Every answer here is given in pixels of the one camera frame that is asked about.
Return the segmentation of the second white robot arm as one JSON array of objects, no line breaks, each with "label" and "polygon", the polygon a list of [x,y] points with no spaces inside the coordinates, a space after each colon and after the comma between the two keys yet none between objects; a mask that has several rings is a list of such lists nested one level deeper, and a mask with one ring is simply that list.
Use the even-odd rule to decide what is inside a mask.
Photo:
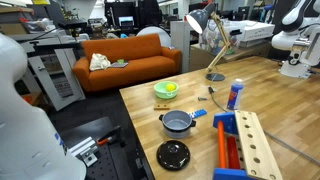
[{"label": "second white robot arm", "polygon": [[282,18],[281,31],[272,38],[272,46],[289,51],[279,72],[294,78],[308,78],[311,67],[320,62],[320,17],[305,17],[311,0],[297,0]]}]

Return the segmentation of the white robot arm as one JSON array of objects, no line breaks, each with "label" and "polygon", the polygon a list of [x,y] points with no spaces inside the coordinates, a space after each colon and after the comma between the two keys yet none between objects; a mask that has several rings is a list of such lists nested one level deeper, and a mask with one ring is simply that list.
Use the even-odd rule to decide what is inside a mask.
[{"label": "white robot arm", "polygon": [[0,35],[0,180],[84,180],[44,110],[30,105],[15,83],[28,69],[23,47]]}]

